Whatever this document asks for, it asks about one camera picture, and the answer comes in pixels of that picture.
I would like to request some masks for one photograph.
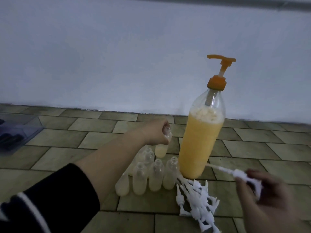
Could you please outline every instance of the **sleeve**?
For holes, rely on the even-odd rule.
[[[2,232],[81,232],[99,211],[97,194],[74,164],[41,180],[0,206]]]

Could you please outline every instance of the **wall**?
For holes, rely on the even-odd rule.
[[[0,0],[0,102],[188,114],[235,57],[228,118],[311,123],[311,14],[136,0]]]

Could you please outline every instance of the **orange pump nozzle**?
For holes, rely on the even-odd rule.
[[[207,87],[213,90],[223,91],[227,82],[224,78],[224,73],[228,67],[231,66],[232,62],[236,62],[235,58],[227,58],[222,55],[207,55],[209,59],[220,59],[221,69],[218,75],[214,75],[208,81]]]

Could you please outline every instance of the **tiled floor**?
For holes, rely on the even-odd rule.
[[[15,154],[0,157],[0,202],[121,133],[159,117],[17,105],[0,105],[0,112],[38,115],[45,126]],[[166,118],[173,138],[164,163],[178,155],[187,123],[185,116]],[[266,170],[283,178],[301,208],[301,219],[311,221],[311,126],[226,120],[209,162],[228,168]],[[232,177],[207,167],[198,179],[210,180],[210,193],[220,199],[215,221],[222,232],[245,233]],[[163,188],[156,193],[147,190],[143,196],[130,192],[122,198],[112,191],[83,232],[200,232],[193,219],[178,216],[175,196],[175,190]]]

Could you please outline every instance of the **orange pump dispenser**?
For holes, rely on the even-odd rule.
[[[235,58],[207,55],[220,59],[221,69],[208,82],[208,90],[192,104],[186,131],[178,157],[181,174],[189,179],[198,178],[212,152],[214,143],[225,120],[225,106],[221,97],[227,82],[223,77],[226,69],[236,62]]]

